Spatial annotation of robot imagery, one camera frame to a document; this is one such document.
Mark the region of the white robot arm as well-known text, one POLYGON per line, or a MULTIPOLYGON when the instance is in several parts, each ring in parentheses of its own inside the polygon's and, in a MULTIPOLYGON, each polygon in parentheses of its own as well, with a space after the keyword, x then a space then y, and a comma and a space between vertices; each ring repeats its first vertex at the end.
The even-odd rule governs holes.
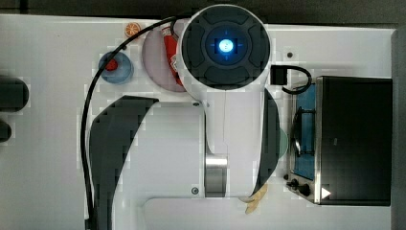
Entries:
POLYGON ((251 201, 279 158, 278 107, 265 84, 271 39, 239 6, 197 12, 178 39, 184 96, 124 95, 90 128, 91 230, 146 230, 154 198, 251 201))

